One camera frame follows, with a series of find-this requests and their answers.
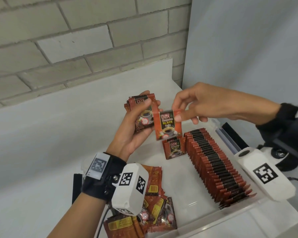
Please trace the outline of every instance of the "plastic tray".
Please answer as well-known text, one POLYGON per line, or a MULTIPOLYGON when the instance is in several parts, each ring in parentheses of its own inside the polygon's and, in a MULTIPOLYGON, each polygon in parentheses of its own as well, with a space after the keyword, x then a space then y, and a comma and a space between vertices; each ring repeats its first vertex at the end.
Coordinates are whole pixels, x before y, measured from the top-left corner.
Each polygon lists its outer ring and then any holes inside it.
MULTIPOLYGON (((155 135, 151 135, 146 142, 133 153, 128 163, 137 162, 151 166, 161 166, 162 188, 167 196, 171 196, 174 203, 175 215, 178 230, 164 233, 148 234, 148 237, 189 237, 236 216, 246 210, 261 203, 265 195, 259 190, 257 185, 245 174, 240 165, 235 162, 234 155, 216 133, 217 125, 213 120, 207 123, 199 122, 198 125, 191 121, 182 123, 183 132, 197 128, 206 128, 211 137, 217 142, 220 148, 226 153, 244 180, 251 184, 251 189, 257 195, 229 208, 220 210, 208 193, 198 172, 195 170, 190 158, 183 155, 171 160, 166 160, 161 141, 155 140, 155 135)), ((88 164, 85 161, 82 169, 85 171, 88 164)))

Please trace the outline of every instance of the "person's right hand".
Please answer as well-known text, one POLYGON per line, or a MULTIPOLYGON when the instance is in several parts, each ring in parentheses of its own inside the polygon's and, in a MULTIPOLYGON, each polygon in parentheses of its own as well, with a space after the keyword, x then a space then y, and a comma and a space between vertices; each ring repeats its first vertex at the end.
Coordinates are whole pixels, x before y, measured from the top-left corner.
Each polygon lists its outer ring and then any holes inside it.
POLYGON ((172 109, 183 109, 175 120, 191 119, 194 124, 207 118, 246 120, 256 125, 273 120, 280 104, 268 99, 198 82, 175 96, 172 109))

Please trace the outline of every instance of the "brick wall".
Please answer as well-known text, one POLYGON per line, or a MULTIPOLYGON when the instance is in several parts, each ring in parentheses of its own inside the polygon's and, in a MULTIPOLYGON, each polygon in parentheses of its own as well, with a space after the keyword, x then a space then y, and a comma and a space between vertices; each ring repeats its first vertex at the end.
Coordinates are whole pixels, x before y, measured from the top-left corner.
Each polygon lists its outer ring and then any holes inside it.
POLYGON ((0 0, 0 108, 167 57, 182 85, 191 0, 0 0))

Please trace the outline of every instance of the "white table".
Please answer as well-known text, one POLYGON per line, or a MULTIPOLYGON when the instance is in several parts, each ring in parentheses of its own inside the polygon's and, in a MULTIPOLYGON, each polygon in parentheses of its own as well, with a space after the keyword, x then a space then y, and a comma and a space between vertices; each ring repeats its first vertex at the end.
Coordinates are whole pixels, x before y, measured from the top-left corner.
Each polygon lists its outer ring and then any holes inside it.
MULTIPOLYGON (((0 109, 0 237, 46 237, 71 205, 81 161, 113 138, 125 99, 149 89, 170 108, 180 90, 171 75, 163 60, 0 109)), ((194 237, 275 237, 297 223, 287 201, 269 201, 194 237)))

